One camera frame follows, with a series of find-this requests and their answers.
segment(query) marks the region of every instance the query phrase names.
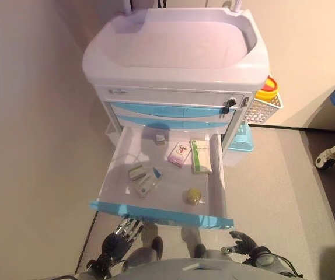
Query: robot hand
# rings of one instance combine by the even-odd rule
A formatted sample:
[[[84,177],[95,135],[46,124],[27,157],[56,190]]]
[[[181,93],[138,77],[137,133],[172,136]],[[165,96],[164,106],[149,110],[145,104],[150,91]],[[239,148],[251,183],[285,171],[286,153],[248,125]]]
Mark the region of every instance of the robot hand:
[[[116,230],[105,238],[99,258],[88,262],[89,275],[95,279],[111,278],[109,269],[122,260],[142,230],[139,220],[123,219]]]
[[[241,255],[252,255],[252,252],[254,249],[258,248],[256,242],[252,238],[250,238],[248,235],[242,233],[242,232],[229,232],[232,238],[240,239],[235,241],[236,246],[232,247],[223,247],[221,248],[221,252],[224,254],[229,253],[238,253]]]
[[[139,220],[124,219],[116,230],[105,238],[102,252],[112,259],[113,264],[119,263],[142,230],[143,225],[140,225]]]

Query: plastic basket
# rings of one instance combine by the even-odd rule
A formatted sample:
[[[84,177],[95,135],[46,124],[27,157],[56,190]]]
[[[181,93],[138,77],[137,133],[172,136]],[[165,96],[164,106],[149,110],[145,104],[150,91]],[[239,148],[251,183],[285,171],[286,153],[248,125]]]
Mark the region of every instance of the plastic basket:
[[[242,123],[238,131],[235,134],[229,150],[239,151],[239,152],[251,152],[254,149],[254,143],[252,138],[252,133],[250,132],[250,127],[247,123]]]
[[[254,98],[244,115],[243,121],[249,124],[263,124],[278,109],[283,109],[283,102],[279,93],[270,102]]]

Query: drawer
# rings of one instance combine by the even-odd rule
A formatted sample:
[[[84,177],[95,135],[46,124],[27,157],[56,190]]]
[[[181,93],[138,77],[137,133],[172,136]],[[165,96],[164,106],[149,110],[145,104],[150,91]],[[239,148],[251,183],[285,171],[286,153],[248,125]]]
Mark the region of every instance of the drawer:
[[[205,131],[211,134],[226,133],[226,129],[228,126],[228,123],[226,122],[180,121],[156,118],[128,117],[125,115],[118,115],[117,119],[120,125],[124,127],[153,127],[170,131],[196,130],[198,132]]]
[[[230,123],[234,110],[221,114],[223,107],[183,107],[154,104],[111,103],[117,116],[153,118],[156,120],[180,120],[207,123]]]
[[[227,218],[221,137],[218,134],[164,131],[164,145],[155,144],[161,130],[150,127],[124,127],[97,201],[91,207],[113,215],[176,226],[231,228]],[[210,141],[211,174],[193,174],[191,154],[182,168],[168,162],[177,142],[190,139]],[[135,166],[155,167],[162,173],[157,187],[145,198],[134,190],[128,171]],[[192,206],[184,201],[189,188],[201,191],[202,201]]]

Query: yellow container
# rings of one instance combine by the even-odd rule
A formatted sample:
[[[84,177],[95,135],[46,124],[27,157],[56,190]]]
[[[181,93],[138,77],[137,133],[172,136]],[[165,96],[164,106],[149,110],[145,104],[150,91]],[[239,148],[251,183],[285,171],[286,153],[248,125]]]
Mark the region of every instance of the yellow container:
[[[256,98],[265,102],[270,102],[278,94],[278,84],[272,77],[267,77],[265,85],[256,92]]]

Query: blue bin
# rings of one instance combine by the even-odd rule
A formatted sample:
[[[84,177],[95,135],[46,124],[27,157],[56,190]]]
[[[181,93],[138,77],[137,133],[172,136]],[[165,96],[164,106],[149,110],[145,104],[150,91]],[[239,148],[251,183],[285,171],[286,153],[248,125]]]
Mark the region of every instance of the blue bin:
[[[233,138],[229,150],[240,151],[240,152],[251,152],[254,149],[254,143],[252,133],[248,124],[243,122],[239,128],[235,137]]]

